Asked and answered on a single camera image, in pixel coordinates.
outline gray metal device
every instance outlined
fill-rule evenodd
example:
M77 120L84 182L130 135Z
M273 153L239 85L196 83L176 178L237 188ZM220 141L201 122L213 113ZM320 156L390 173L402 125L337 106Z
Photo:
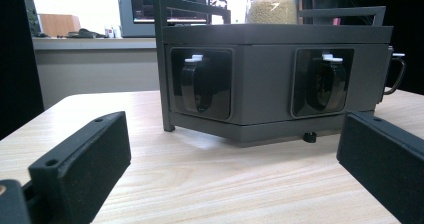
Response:
M346 111L373 113L382 100L392 27L229 24L227 10L154 5L165 131L180 126L248 146L340 130ZM168 8L221 15L224 24L168 27Z
M134 23L131 0L118 0L122 37L154 37L154 24Z

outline wooden table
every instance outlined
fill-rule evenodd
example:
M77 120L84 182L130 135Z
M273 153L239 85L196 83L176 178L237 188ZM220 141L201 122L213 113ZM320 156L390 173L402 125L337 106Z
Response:
M396 91L379 116L424 138L424 96ZM132 164L95 223L397 223L337 161L339 135L249 148L162 128L158 91L70 96L0 142L0 179L27 167L89 121L125 111Z

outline desk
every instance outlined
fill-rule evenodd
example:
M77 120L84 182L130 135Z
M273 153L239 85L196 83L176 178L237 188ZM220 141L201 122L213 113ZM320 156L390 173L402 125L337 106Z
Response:
M376 116L424 138L424 96L396 91ZM0 142L0 179L27 167L89 121L127 115L132 164L95 223L397 223L336 160L339 135L249 148L162 128L158 91L70 96Z

